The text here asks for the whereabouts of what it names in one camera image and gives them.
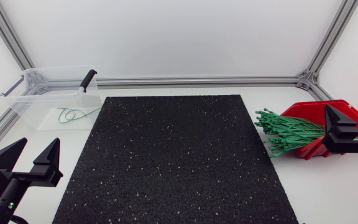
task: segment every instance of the black rubber mat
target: black rubber mat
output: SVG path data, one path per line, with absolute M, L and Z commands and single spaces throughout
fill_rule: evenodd
M 107 98 L 53 222 L 297 220 L 231 95 Z

